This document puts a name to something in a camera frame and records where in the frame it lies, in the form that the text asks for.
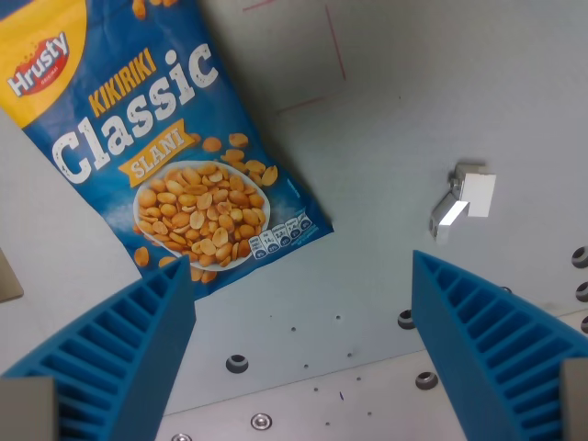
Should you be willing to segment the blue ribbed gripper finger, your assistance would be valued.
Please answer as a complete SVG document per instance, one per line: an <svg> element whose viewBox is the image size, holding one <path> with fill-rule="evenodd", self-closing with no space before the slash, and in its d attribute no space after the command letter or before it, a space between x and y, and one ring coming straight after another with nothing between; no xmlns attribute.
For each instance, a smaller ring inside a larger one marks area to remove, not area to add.
<svg viewBox="0 0 588 441"><path fill-rule="evenodd" d="M412 317L469 440L561 440L560 366L587 339L458 266L413 252Z"/></svg>
<svg viewBox="0 0 588 441"><path fill-rule="evenodd" d="M188 259L176 259L64 326L3 375L54 380L61 440L153 440L196 323L191 283Z"/></svg>

